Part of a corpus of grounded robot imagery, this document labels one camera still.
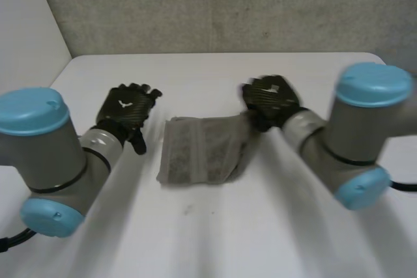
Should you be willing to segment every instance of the table surface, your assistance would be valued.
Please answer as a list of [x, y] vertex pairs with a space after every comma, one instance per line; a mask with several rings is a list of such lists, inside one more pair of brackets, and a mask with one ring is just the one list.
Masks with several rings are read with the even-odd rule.
[[[149, 151], [127, 146], [86, 222], [67, 239], [37, 235], [0, 256], [1, 277], [415, 277], [417, 197], [389, 190], [373, 207], [341, 207], [292, 153], [278, 130], [264, 135], [240, 179], [221, 186], [163, 188], [157, 181], [164, 122], [243, 110], [238, 86], [281, 74], [304, 105], [325, 117], [338, 74], [368, 53], [101, 55], [72, 60], [52, 85], [78, 133], [94, 123], [120, 83], [159, 88], [145, 125]], [[381, 164], [393, 179], [417, 180], [417, 141], [388, 143]], [[0, 168], [0, 235], [23, 225], [29, 192], [13, 168]]]

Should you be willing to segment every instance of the gray wall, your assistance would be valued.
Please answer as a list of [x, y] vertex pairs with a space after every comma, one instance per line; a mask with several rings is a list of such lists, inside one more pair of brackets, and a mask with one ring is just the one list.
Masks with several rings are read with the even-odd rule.
[[73, 56], [368, 51], [410, 67], [417, 48], [417, 0], [48, 2]]

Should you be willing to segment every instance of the robotic hand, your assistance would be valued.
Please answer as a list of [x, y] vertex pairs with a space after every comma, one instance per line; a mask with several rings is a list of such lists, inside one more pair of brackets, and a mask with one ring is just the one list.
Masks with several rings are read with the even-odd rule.
[[417, 134], [417, 91], [413, 77], [395, 66], [361, 63], [342, 73], [329, 121], [300, 105], [281, 76], [242, 86], [255, 129], [279, 127], [285, 140], [344, 207], [372, 205], [399, 184], [377, 164], [389, 137]]
[[145, 154], [146, 144], [141, 128], [148, 119], [156, 99], [162, 96], [158, 89], [148, 93], [150, 89], [146, 84], [130, 84], [129, 87], [122, 84], [112, 88], [98, 112], [95, 128], [114, 128], [114, 132], [119, 134], [119, 140], [129, 141], [137, 154]]
[[0, 251], [35, 232], [67, 237], [76, 231], [129, 141], [146, 153], [141, 128], [162, 93], [148, 85], [110, 90], [96, 126], [78, 138], [61, 95], [49, 88], [0, 96], [0, 164], [17, 168], [30, 197], [20, 216], [25, 234], [0, 240]]

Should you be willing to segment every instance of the cloth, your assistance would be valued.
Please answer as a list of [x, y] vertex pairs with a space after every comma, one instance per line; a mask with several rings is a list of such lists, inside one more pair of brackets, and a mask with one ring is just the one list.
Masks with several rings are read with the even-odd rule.
[[163, 185], [221, 184], [246, 168], [259, 133], [245, 113], [234, 117], [175, 117], [165, 124]]

